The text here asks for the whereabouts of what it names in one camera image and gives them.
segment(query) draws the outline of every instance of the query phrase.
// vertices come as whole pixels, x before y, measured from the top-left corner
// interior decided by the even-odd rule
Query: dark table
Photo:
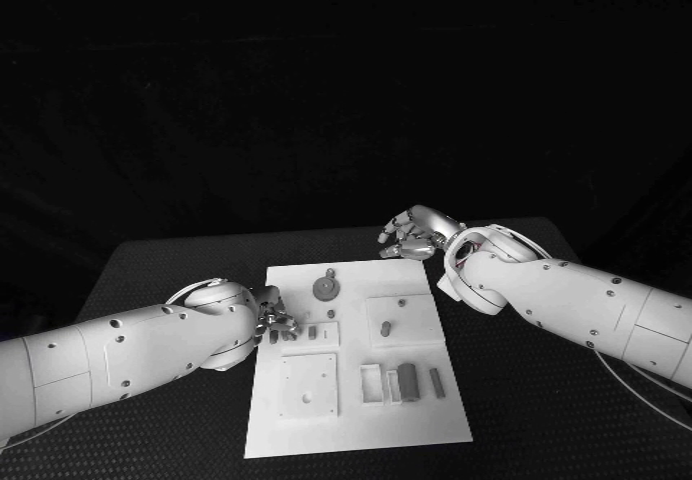
[[[578,261],[547,219],[496,219],[469,226],[490,223],[524,233],[554,257]],[[163,303],[208,278],[251,287],[264,285],[273,265],[375,260],[379,231],[368,227],[127,242],[78,321]],[[472,443],[244,460],[254,353],[228,372],[198,370],[78,414],[2,454],[0,478],[692,478],[692,433],[636,399],[586,347],[529,325],[509,306],[486,316],[447,297],[436,287],[441,256],[424,265]],[[610,363],[646,398],[689,422],[676,397],[620,361]]]

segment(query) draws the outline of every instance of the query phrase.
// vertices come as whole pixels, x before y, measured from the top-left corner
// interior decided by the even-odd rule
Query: robotic arm
[[[228,370],[267,329],[293,338],[279,288],[224,279],[166,304],[108,315],[0,344],[0,439],[126,400],[198,368]]]
[[[441,249],[437,285],[456,301],[489,315],[511,303],[538,328],[692,388],[691,299],[551,258],[511,229],[467,228],[423,205],[390,221],[379,242],[395,232],[382,258],[424,260]]]

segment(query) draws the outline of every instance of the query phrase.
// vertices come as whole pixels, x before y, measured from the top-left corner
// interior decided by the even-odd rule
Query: table
[[[554,257],[578,261],[545,218],[467,225],[490,223],[524,233]],[[78,321],[163,303],[185,285],[212,277],[251,287],[264,285],[273,265],[375,260],[379,231],[381,226],[127,242]],[[0,478],[688,478],[692,433],[633,397],[587,348],[529,325],[509,306],[492,317],[447,297],[436,287],[441,256],[424,265],[473,443],[244,460],[253,354],[228,372],[199,370],[185,381],[78,414],[3,453]],[[612,364],[685,421],[676,397],[622,362]]]

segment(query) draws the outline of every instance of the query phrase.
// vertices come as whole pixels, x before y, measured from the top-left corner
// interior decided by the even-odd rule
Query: black background
[[[3,6],[3,337],[74,321],[124,241],[418,203],[545,216],[692,295],[691,3],[480,3]]]

